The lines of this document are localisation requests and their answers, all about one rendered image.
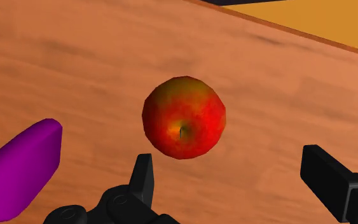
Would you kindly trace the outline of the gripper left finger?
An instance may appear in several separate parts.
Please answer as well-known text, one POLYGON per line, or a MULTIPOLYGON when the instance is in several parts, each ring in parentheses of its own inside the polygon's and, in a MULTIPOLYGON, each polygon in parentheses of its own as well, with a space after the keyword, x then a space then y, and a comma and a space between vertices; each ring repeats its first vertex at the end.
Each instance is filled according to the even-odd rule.
POLYGON ((140 154, 129 184, 106 190, 99 203, 89 211, 79 205, 59 207, 43 224, 179 224, 170 215, 152 210, 153 192, 152 156, 140 154))

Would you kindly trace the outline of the red apple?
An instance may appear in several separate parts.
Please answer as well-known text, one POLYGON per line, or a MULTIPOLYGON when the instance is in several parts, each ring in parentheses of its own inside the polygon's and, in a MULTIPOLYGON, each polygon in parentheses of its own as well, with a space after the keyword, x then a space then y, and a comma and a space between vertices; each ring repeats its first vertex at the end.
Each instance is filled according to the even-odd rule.
POLYGON ((210 151, 226 125, 226 107, 201 80, 180 76, 158 85, 144 101, 144 133, 164 155, 182 160, 210 151))

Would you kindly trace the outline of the purple rounded object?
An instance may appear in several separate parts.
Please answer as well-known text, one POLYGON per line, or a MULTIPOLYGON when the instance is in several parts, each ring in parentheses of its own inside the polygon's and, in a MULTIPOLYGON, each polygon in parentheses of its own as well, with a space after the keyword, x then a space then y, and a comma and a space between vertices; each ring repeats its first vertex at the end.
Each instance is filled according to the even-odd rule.
POLYGON ((62 125, 46 118, 0 148, 0 222, 17 217, 51 179, 61 144, 62 125))

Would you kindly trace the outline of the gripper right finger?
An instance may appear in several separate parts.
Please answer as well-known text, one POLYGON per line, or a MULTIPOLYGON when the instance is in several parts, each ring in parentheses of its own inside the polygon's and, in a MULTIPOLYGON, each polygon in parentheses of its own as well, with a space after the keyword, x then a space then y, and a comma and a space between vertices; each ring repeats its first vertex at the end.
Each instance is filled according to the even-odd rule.
POLYGON ((313 144, 303 147, 300 176, 337 221, 358 224, 358 172, 313 144))

